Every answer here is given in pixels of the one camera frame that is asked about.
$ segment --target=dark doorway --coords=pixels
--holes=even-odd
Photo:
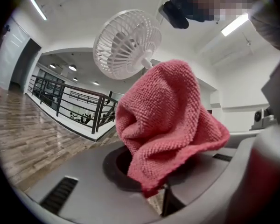
[[[21,92],[24,92],[28,73],[40,49],[41,47],[37,45],[35,41],[32,39],[28,41],[15,65],[9,90],[18,89]]]

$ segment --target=pink towel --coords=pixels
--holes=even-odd
[[[128,176],[146,197],[192,155],[224,146],[228,130],[200,102],[199,86],[184,61],[163,62],[119,101],[116,129],[133,159]]]

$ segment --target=cup holder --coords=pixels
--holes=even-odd
[[[103,161],[106,177],[116,184],[118,189],[128,192],[141,192],[141,184],[127,176],[132,155],[126,146],[110,152]]]

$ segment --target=black vent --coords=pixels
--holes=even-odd
[[[232,157],[231,156],[227,156],[227,155],[223,155],[223,154],[215,154],[213,156],[213,158],[215,159],[220,159],[220,160],[223,160],[223,161],[227,161],[227,162],[230,162]]]
[[[58,214],[77,183],[78,180],[76,179],[69,177],[63,178],[42,200],[41,206],[54,214]]]

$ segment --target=white fan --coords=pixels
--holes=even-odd
[[[122,11],[108,20],[93,47],[93,58],[100,70],[112,79],[133,76],[145,67],[161,44],[159,22],[140,10]]]

